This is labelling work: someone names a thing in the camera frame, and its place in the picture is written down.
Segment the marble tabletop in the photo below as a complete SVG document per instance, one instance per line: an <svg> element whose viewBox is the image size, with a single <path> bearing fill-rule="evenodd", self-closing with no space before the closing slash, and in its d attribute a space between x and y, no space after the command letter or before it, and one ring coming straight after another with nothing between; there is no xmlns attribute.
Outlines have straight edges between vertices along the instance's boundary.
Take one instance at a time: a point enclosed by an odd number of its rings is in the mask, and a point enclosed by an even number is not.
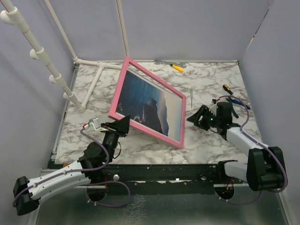
<svg viewBox="0 0 300 225"><path fill-rule="evenodd" d="M194 114L201 105L211 105L213 98L226 95L222 88L223 84L229 85L236 97L244 99L251 106L237 63L188 63L184 73L177 72L169 65L155 65L153 62L140 64L187 96L186 118ZM97 67L93 66L79 67L74 86L79 101L84 99L96 71ZM72 103L69 105L57 149L56 164L71 163L83 155L83 151L91 142L79 132L83 124L95 117L100 118L102 122L113 121L107 115L119 74L119 70L108 68L102 72L83 113L79 113ZM191 105L191 89L193 89L193 105ZM245 109L235 106L235 111L240 117L233 118L233 122L242 124L247 117ZM245 130L260 140L252 111ZM91 135L100 141L104 137L103 134ZM119 142L122 145L122 152L113 160L113 164L207 164L228 159L247 161L246 155L233 144L218 134L201 130L189 122L185 123L183 149L167 146L132 128L128 136L120 138Z"/></svg>

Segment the yellow screwdriver handle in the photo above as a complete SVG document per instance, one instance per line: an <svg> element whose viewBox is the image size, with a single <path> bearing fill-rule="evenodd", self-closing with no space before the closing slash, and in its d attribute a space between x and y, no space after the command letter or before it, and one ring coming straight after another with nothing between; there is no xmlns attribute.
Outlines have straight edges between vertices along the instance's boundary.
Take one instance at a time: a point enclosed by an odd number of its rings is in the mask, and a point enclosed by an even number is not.
<svg viewBox="0 0 300 225"><path fill-rule="evenodd" d="M174 69L178 70L179 72L183 73L183 68L181 68L181 67L179 67L179 66L176 66L176 65L174 65L174 64L171 64L171 66L172 66Z"/></svg>

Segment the picture frame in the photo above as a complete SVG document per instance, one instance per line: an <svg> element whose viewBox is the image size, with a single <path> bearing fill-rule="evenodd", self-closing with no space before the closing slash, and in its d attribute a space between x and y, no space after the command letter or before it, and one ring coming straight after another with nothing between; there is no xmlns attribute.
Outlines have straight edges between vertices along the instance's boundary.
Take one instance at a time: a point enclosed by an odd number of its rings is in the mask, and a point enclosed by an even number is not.
<svg viewBox="0 0 300 225"><path fill-rule="evenodd" d="M130 65L145 76L130 70ZM108 117L120 120L129 114L131 127L173 147L183 148L186 96L126 57Z"/></svg>

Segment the gray wall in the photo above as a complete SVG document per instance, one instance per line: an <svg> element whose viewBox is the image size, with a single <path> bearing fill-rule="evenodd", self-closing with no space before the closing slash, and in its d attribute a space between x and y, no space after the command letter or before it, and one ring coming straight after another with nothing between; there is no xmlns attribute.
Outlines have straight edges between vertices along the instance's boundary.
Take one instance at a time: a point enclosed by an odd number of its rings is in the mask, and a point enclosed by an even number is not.
<svg viewBox="0 0 300 225"><path fill-rule="evenodd" d="M124 59L116 1L50 2L80 58ZM240 60L269 7L268 0L121 0L121 4L129 56L139 60Z"/></svg>
<svg viewBox="0 0 300 225"><path fill-rule="evenodd" d="M240 63L263 137L284 151L288 195L300 221L300 1L276 0Z"/></svg>
<svg viewBox="0 0 300 225"><path fill-rule="evenodd" d="M14 0L31 30L70 83L73 64L36 2ZM32 60L32 49L13 26L0 22L0 224L25 224L11 206L15 180L36 177L47 165L62 114L63 91L49 83L49 71Z"/></svg>

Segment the floor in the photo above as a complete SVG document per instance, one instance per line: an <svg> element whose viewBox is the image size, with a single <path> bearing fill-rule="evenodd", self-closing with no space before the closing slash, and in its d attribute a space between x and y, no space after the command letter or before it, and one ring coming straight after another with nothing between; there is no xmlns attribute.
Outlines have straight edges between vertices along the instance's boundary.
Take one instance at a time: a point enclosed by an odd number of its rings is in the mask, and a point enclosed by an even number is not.
<svg viewBox="0 0 300 225"><path fill-rule="evenodd" d="M174 70L169 65L155 65L153 62L140 64L187 96L186 118L194 114L201 105L211 105L213 98L226 95L223 84L227 84L235 96L241 97L251 106L237 63L188 63L184 73ZM96 70L93 66L79 67L74 92L80 101L89 89ZM79 113L75 105L69 105L56 153L56 164L71 163L82 156L90 143L90 140L79 132L83 124L95 117L99 117L102 122L112 121L107 115L119 74L119 70L105 69L84 113ZM242 124L247 117L246 111L240 106L235 106L235 111L240 117L234 118L233 122ZM245 130L260 140L252 111ZM104 137L102 134L93 136L99 140ZM120 138L119 141L122 153L112 162L114 164L207 164L227 159L247 161L246 155L233 144L223 140L218 134L203 131L189 122L185 124L183 149L167 146L134 129L130 129L128 136Z"/></svg>

